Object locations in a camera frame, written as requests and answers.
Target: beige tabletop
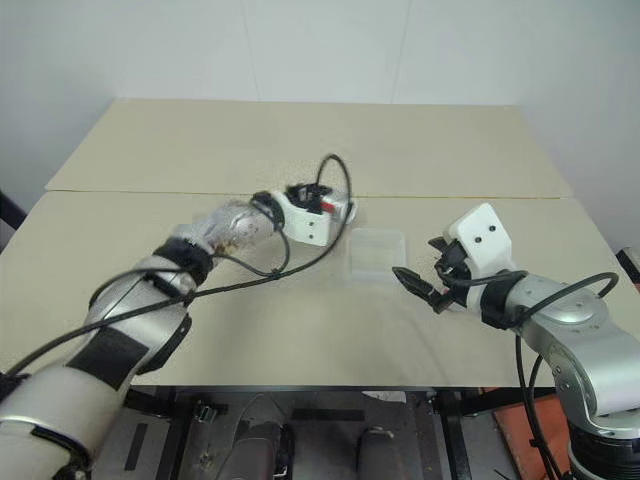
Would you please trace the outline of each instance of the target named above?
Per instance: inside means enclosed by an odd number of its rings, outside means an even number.
[[[229,197],[193,194],[50,192],[0,256],[0,370],[81,325],[92,291],[164,242],[178,223]],[[354,227],[398,229],[408,265],[433,279],[426,240],[476,199],[358,199]],[[582,207],[573,199],[491,202],[531,272],[572,282],[613,270],[613,320],[640,338],[640,296]],[[323,386],[515,386],[513,334],[466,313],[435,315],[395,283],[351,279],[350,230],[316,267],[250,290],[200,299],[193,327],[167,365],[141,384]],[[319,252],[295,244],[292,264]],[[277,238],[242,258],[278,262]],[[223,264],[205,287],[250,274]],[[531,352],[527,350],[528,359]],[[51,361],[50,356],[43,361]],[[541,385],[551,384],[547,369]]]
[[[515,107],[213,100],[115,101],[47,188],[251,194],[327,153],[360,196],[571,196]]]

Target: transparent container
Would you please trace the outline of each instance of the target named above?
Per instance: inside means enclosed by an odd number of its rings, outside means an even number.
[[[391,267],[407,266],[407,248],[399,230],[354,228],[351,232],[351,277],[397,283]]]

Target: red component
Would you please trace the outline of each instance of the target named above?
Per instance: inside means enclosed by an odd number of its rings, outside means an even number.
[[[320,207],[324,212],[327,212],[327,213],[335,213],[336,211],[336,207],[332,203],[322,202],[320,204]]]

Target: white wall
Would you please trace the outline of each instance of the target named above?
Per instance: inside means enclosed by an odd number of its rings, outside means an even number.
[[[519,104],[612,248],[640,245],[634,0],[0,0],[0,68],[25,209],[114,96]]]

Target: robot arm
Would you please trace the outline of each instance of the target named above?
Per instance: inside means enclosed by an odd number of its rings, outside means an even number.
[[[94,295],[85,324],[193,293],[225,256],[272,235],[326,245],[353,208],[322,185],[260,192],[177,227],[164,245]],[[90,468],[132,378],[162,367],[191,327],[188,301],[87,335],[0,403],[0,477],[76,478]]]
[[[408,269],[394,273],[437,313],[458,303],[484,323],[512,330],[544,358],[569,421],[575,478],[640,478],[640,342],[611,321],[602,298],[516,270],[511,239],[489,204],[430,244],[442,253],[435,269],[446,292]]]

